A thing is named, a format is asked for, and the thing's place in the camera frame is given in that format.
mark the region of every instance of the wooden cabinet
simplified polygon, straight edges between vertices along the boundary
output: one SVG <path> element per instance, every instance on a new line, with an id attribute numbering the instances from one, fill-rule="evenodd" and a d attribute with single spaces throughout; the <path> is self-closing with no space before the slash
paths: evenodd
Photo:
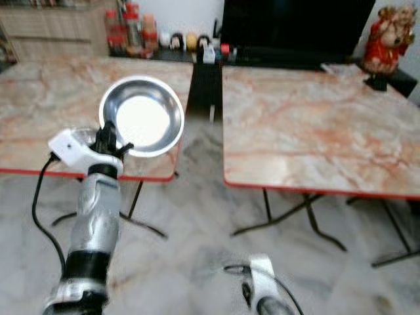
<path id="1" fill-rule="evenodd" d="M 107 56 L 105 10 L 112 1 L 71 8 L 0 7 L 0 23 L 19 61 L 58 54 Z"/>

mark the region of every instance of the wire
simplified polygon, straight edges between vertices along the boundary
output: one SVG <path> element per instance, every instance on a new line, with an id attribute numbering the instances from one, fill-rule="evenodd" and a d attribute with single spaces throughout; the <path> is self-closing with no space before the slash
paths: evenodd
<path id="1" fill-rule="evenodd" d="M 66 261 L 64 259 L 64 255 L 63 255 L 63 250 L 60 247 L 60 244 L 58 243 L 57 239 L 50 233 L 48 232 L 43 226 L 42 224 L 39 222 L 38 217 L 37 217 L 37 202 L 38 202 L 38 195 L 39 195 L 39 191 L 41 189 L 41 184 L 42 184 L 42 180 L 45 174 L 45 171 L 47 170 L 48 166 L 50 166 L 50 164 L 54 161 L 56 161 L 58 158 L 56 155 L 51 154 L 51 157 L 49 158 L 49 160 L 46 162 L 46 164 L 44 165 L 44 167 L 41 170 L 41 173 L 39 174 L 38 177 L 38 183 L 37 183 L 37 188 L 35 189 L 35 195 L 33 195 L 33 201 L 32 201 L 32 219 L 33 222 L 35 223 L 35 225 L 38 227 L 38 229 L 46 236 L 48 237 L 48 239 L 50 239 L 50 241 L 52 242 L 52 244 L 54 245 L 55 250 L 57 251 L 58 257 L 60 258 L 60 263 L 61 263 L 61 274 L 64 273 L 64 266 L 66 264 Z"/>
<path id="2" fill-rule="evenodd" d="M 277 277 L 269 274 L 268 272 L 258 269 L 258 268 L 251 268 L 251 266 L 246 265 L 246 264 L 231 264 L 229 266 L 225 266 L 223 267 L 223 270 L 228 273 L 228 274 L 250 274 L 251 270 L 256 271 L 266 277 L 269 277 L 270 279 L 274 280 L 278 286 L 280 286 L 282 289 L 284 289 L 284 291 L 287 292 L 287 294 L 289 295 L 290 299 L 293 301 L 293 303 L 295 304 L 297 311 L 299 312 L 300 315 L 304 315 L 303 311 L 301 309 L 301 306 L 299 305 L 299 303 L 296 301 L 295 296 L 292 294 L 292 292 L 290 292 L 290 290 L 283 284 L 283 282 L 281 282 Z"/>

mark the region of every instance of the television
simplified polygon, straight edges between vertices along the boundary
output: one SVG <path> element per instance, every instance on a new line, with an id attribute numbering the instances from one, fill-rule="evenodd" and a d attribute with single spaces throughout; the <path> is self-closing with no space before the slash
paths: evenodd
<path id="1" fill-rule="evenodd" d="M 225 0 L 222 43 L 265 52 L 350 56 L 375 0 Z"/>

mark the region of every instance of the metal bowl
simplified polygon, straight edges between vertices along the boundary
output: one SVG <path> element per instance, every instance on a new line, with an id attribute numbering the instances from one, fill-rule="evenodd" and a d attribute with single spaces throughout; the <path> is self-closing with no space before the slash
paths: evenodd
<path id="1" fill-rule="evenodd" d="M 178 96 L 166 83 L 148 76 L 125 77 L 102 97 L 100 125 L 111 121 L 117 130 L 117 145 L 133 143 L 132 156 L 152 158 L 177 144 L 184 129 L 184 110 Z"/>

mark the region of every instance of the statue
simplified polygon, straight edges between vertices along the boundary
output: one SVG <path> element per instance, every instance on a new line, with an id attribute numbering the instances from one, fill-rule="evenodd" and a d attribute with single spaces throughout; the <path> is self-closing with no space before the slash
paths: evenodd
<path id="1" fill-rule="evenodd" d="M 365 70 L 372 74 L 368 81 L 390 75 L 398 69 L 399 57 L 404 56 L 408 46 L 414 42 L 416 11 L 414 5 L 379 10 L 379 21 L 371 27 L 362 63 Z"/>

